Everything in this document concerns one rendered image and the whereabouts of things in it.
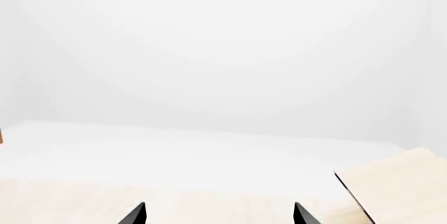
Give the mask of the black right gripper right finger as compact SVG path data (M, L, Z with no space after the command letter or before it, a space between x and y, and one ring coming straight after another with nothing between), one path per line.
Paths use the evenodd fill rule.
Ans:
M294 224L321 224L299 202L295 202L293 220Z

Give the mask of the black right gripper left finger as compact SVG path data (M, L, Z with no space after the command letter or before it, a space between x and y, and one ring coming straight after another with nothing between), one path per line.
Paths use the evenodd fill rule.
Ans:
M141 202L136 206L118 224L146 224L145 202Z

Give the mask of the light wooden board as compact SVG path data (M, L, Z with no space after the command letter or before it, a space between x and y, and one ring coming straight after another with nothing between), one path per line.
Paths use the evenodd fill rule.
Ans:
M331 213L330 224L447 224L447 158L427 148L334 174L358 210Z

